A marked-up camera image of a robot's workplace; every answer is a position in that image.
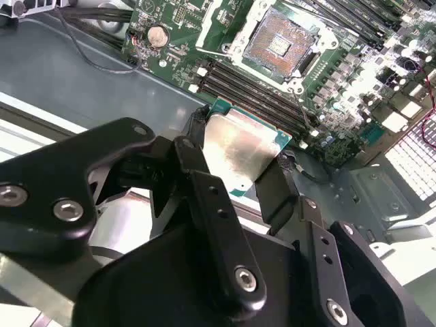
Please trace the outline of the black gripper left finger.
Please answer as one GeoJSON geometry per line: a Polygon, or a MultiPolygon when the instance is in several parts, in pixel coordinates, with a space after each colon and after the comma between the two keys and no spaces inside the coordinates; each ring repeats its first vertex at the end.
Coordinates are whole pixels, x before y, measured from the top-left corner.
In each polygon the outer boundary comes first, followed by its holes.
{"type": "Polygon", "coordinates": [[[158,138],[131,118],[1,164],[1,291],[54,320],[72,321],[80,291],[105,267],[89,248],[96,204],[129,187],[151,190],[163,223],[155,238],[193,228],[228,317],[245,321],[262,310],[265,281],[201,148],[185,136],[158,138]]]}

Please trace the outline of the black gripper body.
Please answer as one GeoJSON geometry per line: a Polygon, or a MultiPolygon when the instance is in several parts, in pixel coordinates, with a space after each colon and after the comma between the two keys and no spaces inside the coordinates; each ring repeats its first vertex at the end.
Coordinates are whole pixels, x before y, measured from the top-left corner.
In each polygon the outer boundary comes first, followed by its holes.
{"type": "MultiPolygon", "coordinates": [[[[262,310],[244,326],[320,326],[297,252],[247,230],[267,286],[262,310]]],[[[235,326],[217,277],[191,226],[183,225],[96,272],[79,293],[74,326],[235,326]]]]}

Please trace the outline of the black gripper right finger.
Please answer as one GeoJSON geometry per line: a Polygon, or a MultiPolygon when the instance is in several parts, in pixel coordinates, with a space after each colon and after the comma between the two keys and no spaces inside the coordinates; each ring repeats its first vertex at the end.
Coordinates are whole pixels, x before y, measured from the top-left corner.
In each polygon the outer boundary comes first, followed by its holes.
{"type": "Polygon", "coordinates": [[[306,326],[432,326],[432,321],[344,221],[325,228],[319,206],[298,192],[291,161],[278,155],[255,181],[269,235],[296,252],[306,326]]]}

